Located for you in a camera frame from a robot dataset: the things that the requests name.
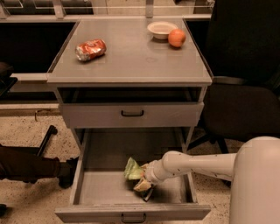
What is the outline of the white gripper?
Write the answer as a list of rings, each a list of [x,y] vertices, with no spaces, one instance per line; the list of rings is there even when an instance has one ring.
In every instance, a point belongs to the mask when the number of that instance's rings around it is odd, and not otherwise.
[[[145,192],[151,188],[151,184],[156,186],[171,176],[171,173],[164,168],[161,160],[154,160],[148,164],[143,164],[141,168],[145,171],[145,178],[141,178],[134,186],[136,192]]]

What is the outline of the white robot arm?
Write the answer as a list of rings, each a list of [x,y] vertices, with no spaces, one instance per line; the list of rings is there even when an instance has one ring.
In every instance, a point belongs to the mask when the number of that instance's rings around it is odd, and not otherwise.
[[[280,224],[279,138],[259,136],[228,154],[169,151],[144,166],[135,189],[143,192],[189,172],[231,182],[229,224]]]

